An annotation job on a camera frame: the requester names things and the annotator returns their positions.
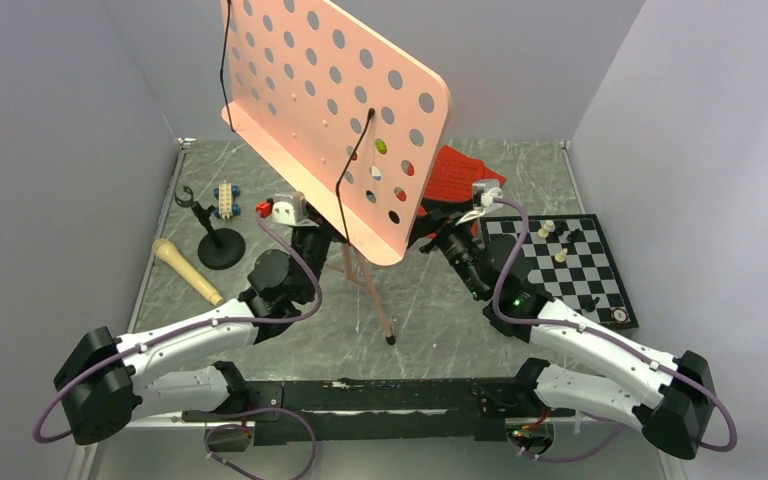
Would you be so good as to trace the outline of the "red sheet music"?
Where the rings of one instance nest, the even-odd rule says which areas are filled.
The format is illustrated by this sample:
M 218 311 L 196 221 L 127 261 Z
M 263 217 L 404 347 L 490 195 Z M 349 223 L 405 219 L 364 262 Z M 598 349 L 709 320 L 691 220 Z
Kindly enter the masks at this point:
M 504 175 L 487 166 L 482 167 L 480 176 L 476 180 L 477 184 L 486 188 L 502 188 L 506 182 L 507 178 Z
M 485 164 L 455 148 L 440 148 L 423 197 L 431 200 L 462 203 L 472 198 L 472 184 L 484 178 Z

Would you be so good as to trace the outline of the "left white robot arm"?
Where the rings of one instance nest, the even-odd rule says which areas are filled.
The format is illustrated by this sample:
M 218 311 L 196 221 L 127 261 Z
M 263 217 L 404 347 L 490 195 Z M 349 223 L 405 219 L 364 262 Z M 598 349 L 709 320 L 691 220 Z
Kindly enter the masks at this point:
M 100 327 L 83 335 L 53 379 L 66 436 L 91 445 L 148 416 L 194 410 L 232 420 L 249 407 L 245 379 L 233 362 L 195 371 L 186 365 L 258 345 L 310 318 L 299 308 L 321 307 L 319 279 L 329 249 L 344 240 L 328 224 L 295 227 L 290 240 L 264 231 L 282 247 L 257 258 L 248 288 L 237 297 L 154 330 L 115 336 Z

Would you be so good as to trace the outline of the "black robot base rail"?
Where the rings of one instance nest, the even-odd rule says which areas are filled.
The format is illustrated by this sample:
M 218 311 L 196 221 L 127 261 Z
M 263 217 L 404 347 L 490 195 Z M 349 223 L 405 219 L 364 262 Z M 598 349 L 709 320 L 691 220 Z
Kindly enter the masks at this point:
M 251 381 L 254 443 L 469 437 L 503 441 L 547 412 L 510 378 Z

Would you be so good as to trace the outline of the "black microphone stand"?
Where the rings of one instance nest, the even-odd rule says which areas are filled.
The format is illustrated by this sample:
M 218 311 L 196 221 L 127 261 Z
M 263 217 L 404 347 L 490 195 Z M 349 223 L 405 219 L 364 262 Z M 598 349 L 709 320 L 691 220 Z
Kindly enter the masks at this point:
M 218 212 L 217 207 L 203 207 L 195 199 L 189 186 L 183 186 L 183 192 L 182 197 L 177 193 L 173 194 L 175 203 L 180 207 L 189 208 L 206 231 L 197 249 L 199 261 L 211 270 L 226 270 L 236 265 L 246 251 L 244 237 L 230 228 L 215 228 L 212 219 Z

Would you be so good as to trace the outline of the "cream toy microphone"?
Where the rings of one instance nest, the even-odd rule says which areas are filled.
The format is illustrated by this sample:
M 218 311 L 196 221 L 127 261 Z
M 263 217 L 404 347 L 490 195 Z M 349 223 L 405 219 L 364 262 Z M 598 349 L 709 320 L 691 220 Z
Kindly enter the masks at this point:
M 152 243 L 152 252 L 211 305 L 218 306 L 224 302 L 221 293 L 181 255 L 173 242 L 166 238 L 158 238 Z

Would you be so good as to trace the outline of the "pink music stand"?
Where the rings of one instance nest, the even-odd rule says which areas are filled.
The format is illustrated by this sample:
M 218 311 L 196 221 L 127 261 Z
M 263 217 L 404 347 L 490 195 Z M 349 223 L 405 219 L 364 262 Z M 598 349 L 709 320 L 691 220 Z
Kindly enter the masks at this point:
M 226 1 L 222 13 L 230 130 L 303 193 L 303 226 L 333 227 L 363 266 L 401 262 L 449 119 L 445 81 L 330 1 Z

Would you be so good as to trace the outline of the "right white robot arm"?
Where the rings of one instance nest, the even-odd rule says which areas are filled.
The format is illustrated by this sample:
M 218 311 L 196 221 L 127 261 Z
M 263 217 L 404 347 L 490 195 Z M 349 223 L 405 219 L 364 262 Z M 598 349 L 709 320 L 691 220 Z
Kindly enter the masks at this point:
M 575 372 L 528 359 L 511 390 L 514 407 L 529 416 L 592 414 L 639 431 L 673 457 L 694 459 L 719 404 L 709 363 L 617 332 L 635 318 L 596 221 L 494 218 L 478 240 L 475 219 L 472 212 L 427 212 L 410 239 L 444 256 L 497 331 L 584 366 Z

